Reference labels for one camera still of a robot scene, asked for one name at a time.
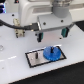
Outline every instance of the black base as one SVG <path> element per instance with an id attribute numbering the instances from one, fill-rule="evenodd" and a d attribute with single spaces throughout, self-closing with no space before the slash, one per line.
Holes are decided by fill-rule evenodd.
<path id="1" fill-rule="evenodd" d="M 62 52 L 61 49 L 60 49 L 60 51 L 61 51 L 61 54 L 63 55 L 64 58 L 60 58 L 60 59 L 57 60 L 57 61 L 60 61 L 60 60 L 64 60 L 64 59 L 66 59 L 66 56 L 64 55 L 64 53 Z M 32 66 L 31 63 L 30 63 L 30 60 L 29 60 L 27 54 L 29 54 L 29 53 L 33 53 L 33 52 L 36 52 L 36 51 L 32 51 L 32 52 L 28 52 L 28 53 L 26 53 L 26 58 L 27 58 L 27 61 L 28 61 L 28 64 L 29 64 L 30 68 L 37 67 L 37 66 L 41 66 L 41 65 L 44 65 L 44 64 L 48 64 L 48 63 L 53 62 L 53 61 L 49 61 L 49 62 L 44 62 L 44 63 L 41 63 L 41 64 L 37 64 L 37 65 Z"/>

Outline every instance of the blue object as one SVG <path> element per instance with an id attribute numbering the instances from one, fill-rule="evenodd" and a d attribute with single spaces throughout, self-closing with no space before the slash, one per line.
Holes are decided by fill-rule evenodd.
<path id="1" fill-rule="evenodd" d="M 43 56 L 50 61 L 57 61 L 61 57 L 61 51 L 57 47 L 46 47 L 43 51 Z"/>

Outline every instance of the black mat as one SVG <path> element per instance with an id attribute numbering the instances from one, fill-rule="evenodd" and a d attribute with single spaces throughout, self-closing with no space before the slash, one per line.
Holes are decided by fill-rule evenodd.
<path id="1" fill-rule="evenodd" d="M 76 24 L 84 30 L 84 22 L 78 22 Z M 84 84 L 84 62 L 11 84 Z"/>

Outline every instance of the metal plate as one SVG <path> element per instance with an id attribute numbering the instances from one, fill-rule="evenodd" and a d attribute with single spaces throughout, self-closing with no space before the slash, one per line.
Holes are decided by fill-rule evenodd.
<path id="1" fill-rule="evenodd" d="M 47 59 L 44 58 L 43 56 L 43 51 L 44 49 L 41 49 L 41 50 L 37 50 L 37 51 L 32 51 L 32 52 L 29 52 L 29 53 L 26 53 L 26 57 L 27 57 L 27 60 L 28 60 L 28 64 L 30 66 L 30 68 L 32 67 L 36 67 L 36 66 L 40 66 L 40 65 L 43 65 L 43 64 L 47 64 L 47 63 L 51 63 L 52 61 L 49 61 Z M 64 60 L 66 59 L 64 53 L 62 52 L 61 50 L 61 57 L 59 60 L 57 61 L 60 61 L 60 60 Z"/>

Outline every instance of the white table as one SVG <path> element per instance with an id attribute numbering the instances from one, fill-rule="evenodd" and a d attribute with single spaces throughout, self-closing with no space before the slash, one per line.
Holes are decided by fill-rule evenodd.
<path id="1" fill-rule="evenodd" d="M 0 19 L 13 24 L 11 14 L 0 15 Z M 41 43 L 37 42 L 34 32 L 27 31 L 25 37 L 16 38 L 13 29 L 0 27 L 0 84 L 7 84 L 44 72 L 55 70 L 84 61 L 84 32 L 76 25 L 71 29 L 67 38 L 59 39 L 61 30 L 44 33 Z M 50 45 L 60 45 L 67 59 L 30 68 L 25 53 Z"/>

